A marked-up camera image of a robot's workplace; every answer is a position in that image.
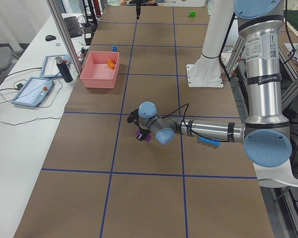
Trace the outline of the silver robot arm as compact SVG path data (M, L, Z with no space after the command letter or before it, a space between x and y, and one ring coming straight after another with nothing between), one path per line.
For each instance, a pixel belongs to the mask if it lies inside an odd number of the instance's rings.
M138 126L137 138L154 134L165 145L177 134L197 136L218 145L239 142L255 164L273 168L291 156L289 120L282 113L278 31L284 23L281 0L217 0L214 2L201 57L187 65L190 87L221 87L220 54L237 18L244 40L249 115L244 124L215 123L160 116L152 102L143 102L128 117Z

